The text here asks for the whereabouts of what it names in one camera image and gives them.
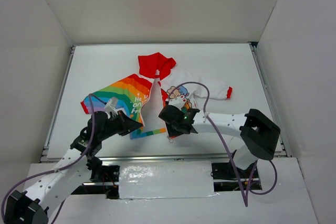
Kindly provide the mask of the rainbow and white kids jacket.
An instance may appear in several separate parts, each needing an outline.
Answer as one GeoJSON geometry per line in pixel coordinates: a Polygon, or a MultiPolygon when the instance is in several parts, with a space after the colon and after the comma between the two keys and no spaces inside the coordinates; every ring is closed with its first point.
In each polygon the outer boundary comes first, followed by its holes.
{"type": "Polygon", "coordinates": [[[104,111],[105,104],[116,97],[116,109],[123,110],[131,119],[143,124],[138,136],[131,139],[166,133],[166,124],[146,114],[145,109],[160,112],[167,101],[180,103],[180,110],[197,108],[196,97],[215,100],[228,100],[232,87],[223,81],[198,76],[176,69],[176,61],[157,52],[139,56],[139,71],[120,79],[93,93],[93,98],[85,97],[81,106],[85,114],[104,111]]]}

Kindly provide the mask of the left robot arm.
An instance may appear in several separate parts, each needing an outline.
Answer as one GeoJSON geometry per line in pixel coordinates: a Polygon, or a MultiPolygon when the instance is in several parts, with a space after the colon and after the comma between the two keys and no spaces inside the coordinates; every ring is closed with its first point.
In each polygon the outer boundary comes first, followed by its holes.
{"type": "Polygon", "coordinates": [[[29,176],[24,181],[38,181],[23,192],[14,186],[6,194],[1,214],[4,223],[49,223],[57,207],[81,184],[98,181],[103,175],[102,161],[96,154],[102,141],[113,135],[125,136],[142,127],[123,111],[116,114],[98,111],[75,138],[53,169],[29,176]]]}

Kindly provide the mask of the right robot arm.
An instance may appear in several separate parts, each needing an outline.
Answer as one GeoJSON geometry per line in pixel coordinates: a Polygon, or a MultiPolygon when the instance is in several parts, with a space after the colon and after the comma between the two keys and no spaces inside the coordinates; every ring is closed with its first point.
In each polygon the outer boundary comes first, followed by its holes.
{"type": "Polygon", "coordinates": [[[281,129],[257,109],[246,114],[206,113],[199,109],[183,112],[173,105],[166,105],[159,114],[166,123],[170,137],[183,134],[218,133],[243,140],[241,148],[228,152],[229,162],[213,178],[229,180],[242,177],[259,159],[274,158],[281,129]]]}

